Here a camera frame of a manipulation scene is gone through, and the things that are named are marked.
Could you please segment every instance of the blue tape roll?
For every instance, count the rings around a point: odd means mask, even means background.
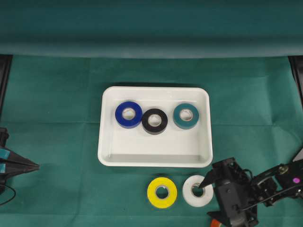
[[[134,118],[128,120],[122,116],[122,112],[126,108],[131,108],[134,110],[134,112],[135,112]],[[116,116],[117,122],[119,123],[119,125],[121,125],[121,127],[126,128],[126,129],[131,129],[140,124],[140,121],[142,119],[142,109],[137,103],[124,102],[124,103],[121,103],[116,108],[115,116]]]
[[[190,110],[192,113],[192,118],[188,121],[182,120],[180,117],[180,112],[182,110]],[[189,103],[182,103],[175,108],[173,118],[174,118],[174,123],[179,128],[191,129],[197,124],[197,122],[199,120],[199,112],[198,112],[197,108],[195,108],[193,105],[191,105]]]

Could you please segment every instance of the tape roll hole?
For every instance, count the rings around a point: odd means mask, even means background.
[[[161,124],[162,122],[162,119],[159,115],[157,114],[152,114],[148,117],[148,120],[147,120],[148,124],[152,127],[157,127]]]
[[[132,108],[125,108],[125,109],[122,111],[122,117],[123,117],[125,120],[131,120],[131,119],[133,119],[135,116],[136,116],[136,112],[135,112],[135,110],[132,109]]]
[[[199,183],[196,183],[191,187],[191,192],[196,197],[201,197],[205,193],[204,188],[199,188],[199,185]]]
[[[189,109],[181,110],[179,116],[180,116],[181,120],[183,120],[185,122],[191,121],[194,117],[193,112]]]
[[[160,185],[156,189],[156,195],[159,199],[163,200],[168,197],[169,191],[168,191],[167,187],[165,187],[164,185]]]

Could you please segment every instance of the teal tape roll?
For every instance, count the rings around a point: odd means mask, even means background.
[[[197,124],[198,120],[199,112],[197,108],[189,103],[182,103],[174,110],[174,122],[179,128],[191,129]]]

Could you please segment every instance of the orange object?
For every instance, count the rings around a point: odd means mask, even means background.
[[[223,225],[218,222],[216,219],[212,220],[212,223],[210,224],[210,227],[223,227]]]

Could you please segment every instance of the white tape roll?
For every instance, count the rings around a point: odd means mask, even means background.
[[[212,185],[208,185],[203,189],[202,196],[198,197],[195,196],[193,193],[193,188],[200,185],[200,183],[204,180],[203,176],[200,175],[194,175],[189,177],[183,185],[183,198],[185,201],[193,206],[193,207],[202,207],[208,204],[213,196],[214,196],[214,190]]]

